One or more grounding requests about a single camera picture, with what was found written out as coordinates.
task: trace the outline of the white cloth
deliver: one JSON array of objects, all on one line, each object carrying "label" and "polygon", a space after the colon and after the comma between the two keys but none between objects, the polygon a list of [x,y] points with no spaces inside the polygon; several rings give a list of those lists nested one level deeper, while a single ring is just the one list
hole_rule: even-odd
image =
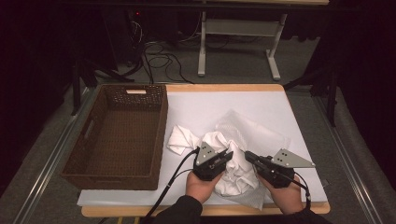
[{"label": "white cloth", "polygon": [[181,155],[185,148],[196,149],[203,141],[217,152],[233,151],[233,158],[227,162],[226,172],[215,186],[215,193],[224,199],[262,209],[266,190],[251,163],[245,160],[244,151],[275,155],[272,152],[288,148],[290,140],[231,111],[216,125],[215,132],[206,133],[202,139],[186,128],[175,126],[167,147]]}]

